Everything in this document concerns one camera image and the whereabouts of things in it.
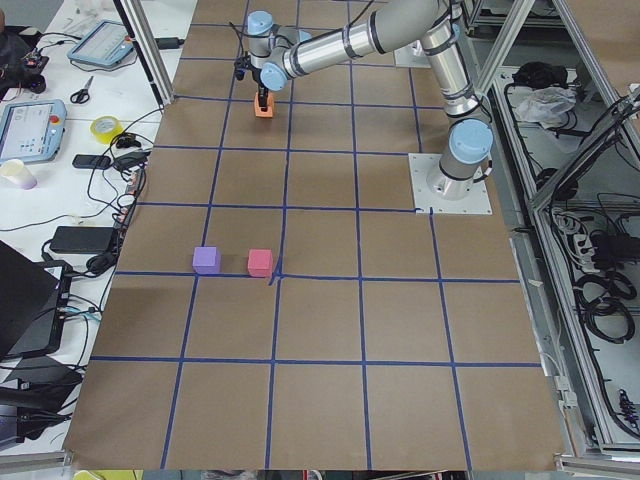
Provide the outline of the orange foam block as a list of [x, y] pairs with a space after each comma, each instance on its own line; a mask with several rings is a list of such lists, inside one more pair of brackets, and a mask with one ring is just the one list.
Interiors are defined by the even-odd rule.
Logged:
[[273, 118], [275, 115], [275, 101], [272, 93], [266, 96], [256, 94], [254, 97], [254, 114], [258, 118]]

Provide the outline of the small black power adapter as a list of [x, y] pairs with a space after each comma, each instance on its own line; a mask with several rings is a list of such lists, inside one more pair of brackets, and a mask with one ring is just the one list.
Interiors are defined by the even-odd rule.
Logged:
[[174, 50], [180, 48], [185, 40], [179, 37], [159, 37], [155, 38], [159, 50]]

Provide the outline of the far teach pendant tablet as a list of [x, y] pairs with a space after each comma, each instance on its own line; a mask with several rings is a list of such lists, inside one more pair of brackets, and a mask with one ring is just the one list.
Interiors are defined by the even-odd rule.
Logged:
[[116, 21], [103, 20], [67, 52], [70, 61], [112, 69], [133, 52], [126, 27]]

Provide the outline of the teach pendant tablet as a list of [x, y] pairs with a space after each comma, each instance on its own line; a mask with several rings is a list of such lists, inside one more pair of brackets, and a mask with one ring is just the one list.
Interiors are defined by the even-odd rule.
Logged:
[[1, 163], [47, 162], [59, 151], [67, 117], [58, 99], [10, 104], [1, 117]]
[[70, 61], [112, 69], [133, 52], [126, 27], [116, 21], [103, 20], [67, 52]]

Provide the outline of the yellow tape roll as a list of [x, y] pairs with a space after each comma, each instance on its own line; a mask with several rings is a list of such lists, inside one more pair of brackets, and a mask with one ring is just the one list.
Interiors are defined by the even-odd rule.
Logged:
[[91, 123], [90, 132], [99, 143], [110, 145], [124, 132], [124, 127], [118, 118], [106, 115], [96, 118]]

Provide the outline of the purple foam block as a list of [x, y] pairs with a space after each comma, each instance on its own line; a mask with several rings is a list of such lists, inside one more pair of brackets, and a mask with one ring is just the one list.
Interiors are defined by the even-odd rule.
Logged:
[[215, 246], [198, 246], [194, 248], [192, 258], [193, 270], [199, 275], [213, 275], [221, 271], [221, 252]]

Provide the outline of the black remote phone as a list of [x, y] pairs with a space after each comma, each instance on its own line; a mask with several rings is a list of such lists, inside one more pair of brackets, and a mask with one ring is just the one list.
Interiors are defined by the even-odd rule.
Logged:
[[77, 154], [72, 160], [74, 168], [87, 170], [106, 170], [111, 163], [109, 156], [97, 154]]

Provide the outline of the near teach pendant tablet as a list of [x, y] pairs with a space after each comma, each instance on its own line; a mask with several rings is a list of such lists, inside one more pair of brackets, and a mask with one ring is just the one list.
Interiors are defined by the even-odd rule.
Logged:
[[10, 104], [1, 117], [1, 163], [47, 162], [59, 151], [67, 117], [58, 99]]

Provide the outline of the black power adapter brick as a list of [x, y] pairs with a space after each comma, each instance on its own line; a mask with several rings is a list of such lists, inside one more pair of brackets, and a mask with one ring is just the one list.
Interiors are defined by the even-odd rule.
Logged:
[[114, 239], [112, 227], [59, 226], [50, 250], [67, 254], [99, 254], [107, 251]]

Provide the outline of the white paper cup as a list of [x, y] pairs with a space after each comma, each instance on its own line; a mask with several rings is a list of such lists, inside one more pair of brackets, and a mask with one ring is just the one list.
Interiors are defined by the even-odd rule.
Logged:
[[37, 185], [36, 177], [19, 159], [5, 161], [1, 165], [1, 176], [23, 190], [30, 190]]

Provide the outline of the crumpled white cloth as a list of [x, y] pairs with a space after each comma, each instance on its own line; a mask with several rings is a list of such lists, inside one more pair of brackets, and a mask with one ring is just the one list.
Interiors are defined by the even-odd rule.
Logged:
[[518, 121], [539, 123], [544, 128], [560, 127], [569, 119], [577, 96], [571, 89], [547, 87], [534, 90], [515, 107]]

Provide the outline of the black laptop computer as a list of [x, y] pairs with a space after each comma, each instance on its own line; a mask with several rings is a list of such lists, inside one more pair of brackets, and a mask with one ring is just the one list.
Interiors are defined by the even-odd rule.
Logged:
[[1, 244], [1, 358], [39, 357], [57, 351], [71, 266], [62, 260], [33, 262]]

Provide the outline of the aluminium frame post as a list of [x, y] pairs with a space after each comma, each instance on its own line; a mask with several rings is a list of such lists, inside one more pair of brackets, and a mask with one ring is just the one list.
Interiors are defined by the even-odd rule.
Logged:
[[173, 86], [142, 3], [138, 0], [114, 0], [113, 3], [133, 42], [156, 102], [164, 108], [174, 99]]

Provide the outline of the black handled scissors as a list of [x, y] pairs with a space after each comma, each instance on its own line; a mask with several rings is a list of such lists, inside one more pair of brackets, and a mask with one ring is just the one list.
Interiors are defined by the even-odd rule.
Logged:
[[73, 92], [70, 97], [69, 97], [69, 101], [74, 104], [74, 105], [83, 105], [86, 104], [91, 96], [90, 96], [90, 87], [92, 85], [94, 77], [91, 76], [86, 83], [84, 84], [83, 87], [81, 87], [80, 89], [78, 89], [77, 91]]

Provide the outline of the aluminium side rail frame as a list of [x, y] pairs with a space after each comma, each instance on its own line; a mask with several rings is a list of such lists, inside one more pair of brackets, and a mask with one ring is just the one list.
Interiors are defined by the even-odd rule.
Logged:
[[[639, 460], [639, 5], [488, 1], [482, 80], [523, 210], [519, 260], [546, 334], [575, 456]], [[560, 127], [518, 121], [526, 95], [571, 89]]]

